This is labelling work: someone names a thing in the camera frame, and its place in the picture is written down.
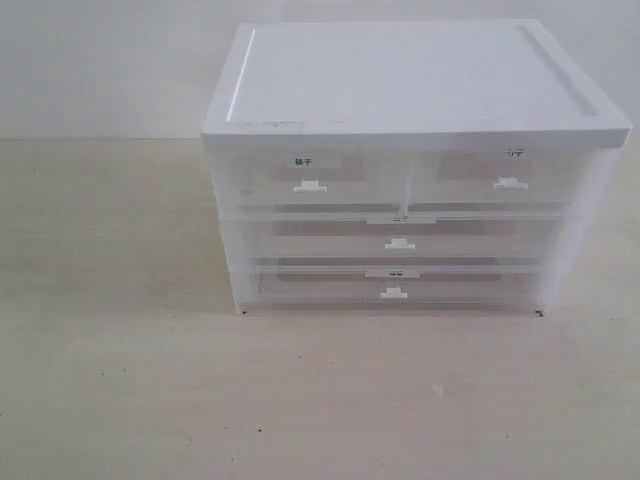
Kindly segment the white plastic drawer cabinet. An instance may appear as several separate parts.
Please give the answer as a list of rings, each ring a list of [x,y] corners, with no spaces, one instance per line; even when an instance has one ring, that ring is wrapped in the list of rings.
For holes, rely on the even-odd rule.
[[[268,310],[517,310],[554,305],[599,207],[631,123],[556,39],[533,19],[244,24],[201,130],[219,221],[251,216],[562,210],[553,245],[535,257],[401,257],[322,264],[255,262],[229,249],[229,273],[277,265],[462,264],[509,259],[543,268],[530,304],[359,304],[235,307]],[[415,161],[443,151],[575,150],[588,162],[560,202],[410,204]],[[247,158],[275,153],[374,153],[410,160],[392,204],[247,205]]]

